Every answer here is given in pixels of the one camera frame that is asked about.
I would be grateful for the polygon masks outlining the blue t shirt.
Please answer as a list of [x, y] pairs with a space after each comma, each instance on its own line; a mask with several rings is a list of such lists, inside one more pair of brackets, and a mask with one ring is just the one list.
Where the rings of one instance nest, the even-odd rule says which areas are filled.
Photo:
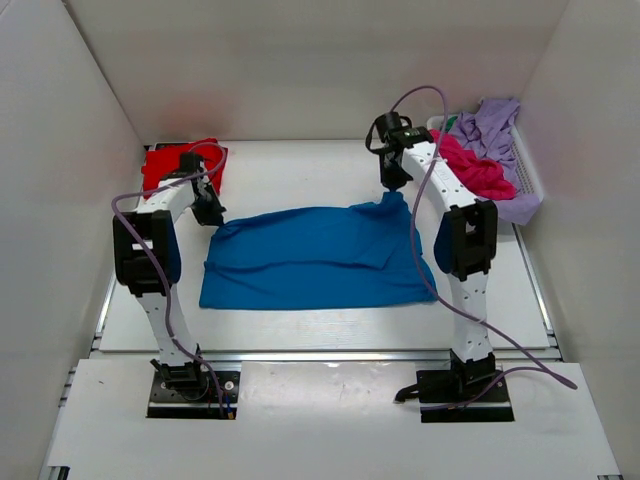
[[203, 309], [294, 311], [432, 303], [436, 282], [403, 195], [236, 219], [213, 234]]

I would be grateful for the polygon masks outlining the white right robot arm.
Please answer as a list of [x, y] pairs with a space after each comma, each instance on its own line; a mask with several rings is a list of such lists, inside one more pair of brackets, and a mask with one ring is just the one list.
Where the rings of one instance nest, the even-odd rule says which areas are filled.
[[396, 112], [378, 116], [365, 137], [378, 156], [381, 183], [395, 191], [407, 182], [420, 184], [416, 199], [426, 196], [441, 214], [434, 258], [448, 276], [454, 311], [454, 340], [447, 373], [449, 391], [471, 400], [496, 373], [495, 356], [483, 324], [486, 287], [497, 245], [497, 208], [468, 190], [436, 151], [424, 127]]

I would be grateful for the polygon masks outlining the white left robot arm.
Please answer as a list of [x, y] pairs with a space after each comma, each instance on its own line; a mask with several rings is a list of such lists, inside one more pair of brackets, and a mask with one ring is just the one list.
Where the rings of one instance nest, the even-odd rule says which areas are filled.
[[220, 388], [186, 326], [177, 293], [182, 274], [177, 220], [190, 210], [201, 226], [224, 224], [226, 208], [212, 178], [225, 166], [227, 151], [216, 143], [209, 145], [222, 155], [213, 168], [191, 149], [180, 155], [178, 167], [156, 188], [111, 200], [116, 280], [137, 299], [152, 326], [160, 353], [152, 365], [169, 389], [188, 398]]

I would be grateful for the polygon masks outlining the green t shirt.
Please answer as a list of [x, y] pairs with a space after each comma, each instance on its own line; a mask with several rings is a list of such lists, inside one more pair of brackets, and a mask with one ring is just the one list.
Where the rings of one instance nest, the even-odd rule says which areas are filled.
[[446, 125], [445, 125], [445, 129], [446, 130], [450, 130], [453, 127], [453, 125], [455, 124], [456, 120], [457, 120], [457, 116], [449, 117], [447, 119], [447, 122], [446, 122]]

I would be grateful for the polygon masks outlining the red folded t shirt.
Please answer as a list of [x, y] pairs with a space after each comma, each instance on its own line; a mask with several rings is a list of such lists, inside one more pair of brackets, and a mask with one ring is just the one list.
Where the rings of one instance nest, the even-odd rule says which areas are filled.
[[166, 175], [179, 167], [182, 153], [197, 153], [205, 159], [207, 170], [215, 169], [222, 162], [223, 154], [228, 153], [226, 147], [215, 147], [217, 143], [215, 138], [205, 138], [191, 143], [157, 144], [154, 150], [146, 153], [145, 163], [141, 167], [143, 190], [156, 189]]

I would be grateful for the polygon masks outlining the lavender t shirt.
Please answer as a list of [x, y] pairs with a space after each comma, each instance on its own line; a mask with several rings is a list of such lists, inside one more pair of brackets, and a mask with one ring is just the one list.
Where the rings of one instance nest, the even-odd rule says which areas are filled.
[[541, 200], [527, 193], [517, 174], [519, 161], [513, 151], [512, 130], [520, 110], [516, 98], [485, 98], [475, 112], [461, 112], [448, 133], [465, 150], [472, 150], [478, 159], [488, 159], [501, 165], [503, 177], [515, 188], [515, 197], [495, 200], [501, 220], [526, 225], [540, 207]]

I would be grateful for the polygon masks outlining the pink t shirt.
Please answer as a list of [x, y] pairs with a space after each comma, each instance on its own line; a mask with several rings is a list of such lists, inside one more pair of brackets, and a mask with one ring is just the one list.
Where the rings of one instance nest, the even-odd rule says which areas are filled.
[[494, 201], [515, 198], [516, 188], [505, 178], [503, 167], [496, 161], [479, 159], [473, 150], [464, 149], [452, 135], [444, 134], [439, 155], [473, 194]]

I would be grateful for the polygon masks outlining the white plastic basket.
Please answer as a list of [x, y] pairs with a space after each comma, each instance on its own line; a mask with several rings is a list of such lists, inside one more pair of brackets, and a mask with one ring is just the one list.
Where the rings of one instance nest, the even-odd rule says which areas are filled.
[[[445, 129], [445, 125], [446, 122], [443, 122], [440, 118], [434, 118], [428, 122], [427, 128], [435, 138], [439, 138], [444, 137], [444, 134], [448, 133], [449, 131]], [[514, 137], [513, 151], [517, 157], [517, 160], [519, 161], [519, 166], [517, 167], [518, 177], [522, 181], [525, 191], [527, 193], [536, 194], [540, 198], [542, 203], [543, 194], [541, 191], [541, 187], [539, 186], [539, 182], [537, 181], [537, 179], [535, 179], [534, 174], [530, 169], [528, 159], [526, 158], [526, 154], [524, 153], [523, 147], [521, 146], [521, 138], [516, 132], [515, 126], [512, 130], [512, 135]]]

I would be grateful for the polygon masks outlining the aluminium table edge rail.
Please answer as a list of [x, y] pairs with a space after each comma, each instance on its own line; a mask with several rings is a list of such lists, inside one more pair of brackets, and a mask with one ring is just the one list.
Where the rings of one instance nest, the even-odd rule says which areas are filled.
[[[228, 219], [306, 206], [349, 206], [381, 197], [378, 164], [358, 141], [231, 141], [221, 200]], [[212, 360], [443, 360], [454, 318], [443, 304], [307, 311], [209, 310], [199, 306], [211, 230], [183, 215], [178, 286], [193, 338]], [[500, 360], [560, 352], [518, 228], [503, 223], [486, 292]]]

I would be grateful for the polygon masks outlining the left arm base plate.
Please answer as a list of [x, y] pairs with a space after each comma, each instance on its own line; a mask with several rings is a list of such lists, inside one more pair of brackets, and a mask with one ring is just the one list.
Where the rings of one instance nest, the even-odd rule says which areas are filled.
[[204, 366], [169, 367], [152, 360], [154, 376], [146, 417], [150, 419], [235, 420], [241, 372], [216, 372], [217, 383]]

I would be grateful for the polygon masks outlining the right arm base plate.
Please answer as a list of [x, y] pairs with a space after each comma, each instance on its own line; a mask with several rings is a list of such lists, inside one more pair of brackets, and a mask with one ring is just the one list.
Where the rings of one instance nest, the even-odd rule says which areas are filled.
[[421, 369], [399, 389], [395, 404], [417, 401], [420, 420], [428, 423], [510, 423], [515, 421], [503, 371], [465, 382], [458, 369]]

